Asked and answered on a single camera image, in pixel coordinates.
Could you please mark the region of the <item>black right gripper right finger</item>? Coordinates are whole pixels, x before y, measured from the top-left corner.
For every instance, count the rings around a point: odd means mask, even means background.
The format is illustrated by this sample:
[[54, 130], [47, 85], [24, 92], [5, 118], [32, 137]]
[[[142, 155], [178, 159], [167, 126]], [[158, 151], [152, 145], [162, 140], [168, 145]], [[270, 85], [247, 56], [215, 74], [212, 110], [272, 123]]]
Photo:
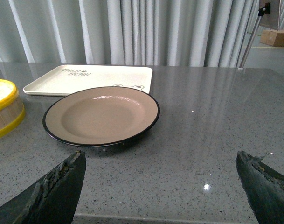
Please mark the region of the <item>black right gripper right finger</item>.
[[245, 151], [237, 152], [236, 169], [260, 224], [284, 224], [284, 176]]

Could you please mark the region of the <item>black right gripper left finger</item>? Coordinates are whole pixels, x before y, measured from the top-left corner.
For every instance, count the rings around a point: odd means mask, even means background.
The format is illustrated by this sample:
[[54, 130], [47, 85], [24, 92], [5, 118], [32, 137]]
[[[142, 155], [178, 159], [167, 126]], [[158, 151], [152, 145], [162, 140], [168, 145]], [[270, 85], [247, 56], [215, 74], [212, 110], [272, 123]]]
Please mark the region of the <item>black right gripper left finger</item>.
[[0, 206], [0, 224], [70, 224], [86, 171], [76, 151], [18, 196]]

